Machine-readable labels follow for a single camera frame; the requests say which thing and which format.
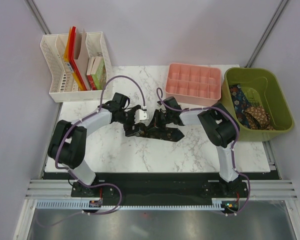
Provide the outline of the black gold floral tie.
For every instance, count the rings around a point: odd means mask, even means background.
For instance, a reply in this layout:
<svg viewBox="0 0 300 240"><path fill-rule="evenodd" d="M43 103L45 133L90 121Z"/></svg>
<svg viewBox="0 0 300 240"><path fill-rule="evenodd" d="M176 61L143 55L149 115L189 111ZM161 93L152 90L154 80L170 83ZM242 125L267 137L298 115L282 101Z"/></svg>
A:
<svg viewBox="0 0 300 240"><path fill-rule="evenodd" d="M163 140L174 143L180 141L185 137L185 135L178 128L173 127L146 128L145 130L142 130L140 133L138 133L137 136L141 138Z"/></svg>

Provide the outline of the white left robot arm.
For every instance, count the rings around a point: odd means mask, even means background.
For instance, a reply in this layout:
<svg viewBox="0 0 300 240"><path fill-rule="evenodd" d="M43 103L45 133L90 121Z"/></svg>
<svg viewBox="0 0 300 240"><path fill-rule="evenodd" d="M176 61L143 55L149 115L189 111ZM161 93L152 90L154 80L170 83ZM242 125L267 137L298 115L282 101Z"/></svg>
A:
<svg viewBox="0 0 300 240"><path fill-rule="evenodd" d="M85 161L87 137L113 122L121 123L125 130L142 131L142 121L148 119L147 107L136 105L127 110L130 99L115 93L112 100L100 104L95 111L75 121L60 120L54 129L47 155L54 159L57 169L66 169L82 184L89 197L96 196L100 185L96 174Z"/></svg>

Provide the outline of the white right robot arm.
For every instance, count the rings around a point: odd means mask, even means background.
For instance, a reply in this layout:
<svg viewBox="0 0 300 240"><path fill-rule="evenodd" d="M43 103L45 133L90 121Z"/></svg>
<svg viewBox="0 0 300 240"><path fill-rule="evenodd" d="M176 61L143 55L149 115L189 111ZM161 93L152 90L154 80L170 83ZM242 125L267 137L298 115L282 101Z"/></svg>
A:
<svg viewBox="0 0 300 240"><path fill-rule="evenodd" d="M219 160L219 191L225 197L232 196L241 183L235 167L234 145L238 140L240 127L221 103L210 107L181 109L174 97L159 102L165 110L157 109L148 126L153 138L178 142L184 135L178 126L201 125L210 140L216 146Z"/></svg>

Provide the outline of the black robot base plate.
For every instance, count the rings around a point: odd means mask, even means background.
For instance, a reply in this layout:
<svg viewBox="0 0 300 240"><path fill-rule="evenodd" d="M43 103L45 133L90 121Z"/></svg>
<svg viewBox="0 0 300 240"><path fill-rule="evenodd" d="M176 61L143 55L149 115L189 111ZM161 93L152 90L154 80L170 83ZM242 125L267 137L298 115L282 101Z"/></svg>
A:
<svg viewBox="0 0 300 240"><path fill-rule="evenodd" d="M48 172L44 180L65 182L71 197L102 198L104 205L197 206L213 199L240 199L253 194L243 176L226 186L216 173L98 173L95 188L74 182L65 172Z"/></svg>

